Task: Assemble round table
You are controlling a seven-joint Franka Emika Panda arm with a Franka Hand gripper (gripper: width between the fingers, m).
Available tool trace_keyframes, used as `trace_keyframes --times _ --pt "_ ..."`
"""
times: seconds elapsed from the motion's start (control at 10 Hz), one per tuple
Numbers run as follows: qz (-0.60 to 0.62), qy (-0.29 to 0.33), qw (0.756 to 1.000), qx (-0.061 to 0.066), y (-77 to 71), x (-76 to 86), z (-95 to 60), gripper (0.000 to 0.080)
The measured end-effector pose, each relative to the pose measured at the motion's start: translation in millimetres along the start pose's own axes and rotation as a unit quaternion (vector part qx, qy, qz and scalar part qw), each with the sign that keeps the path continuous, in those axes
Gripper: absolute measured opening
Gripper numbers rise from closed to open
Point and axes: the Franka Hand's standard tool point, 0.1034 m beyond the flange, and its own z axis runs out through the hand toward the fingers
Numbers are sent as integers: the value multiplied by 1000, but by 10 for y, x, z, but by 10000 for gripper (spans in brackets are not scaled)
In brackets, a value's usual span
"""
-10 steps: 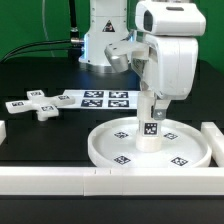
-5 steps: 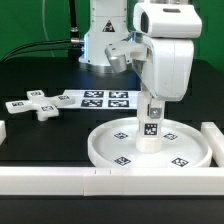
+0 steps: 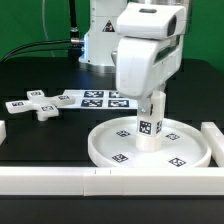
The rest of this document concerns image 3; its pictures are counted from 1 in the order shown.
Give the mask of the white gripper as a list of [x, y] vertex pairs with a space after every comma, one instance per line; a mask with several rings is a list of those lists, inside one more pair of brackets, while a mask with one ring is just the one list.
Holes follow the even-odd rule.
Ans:
[[142, 99], [139, 112], [151, 116], [153, 103], [147, 97], [180, 68], [181, 58], [182, 38], [173, 45], [171, 38], [123, 37], [117, 50], [116, 89], [124, 97]]

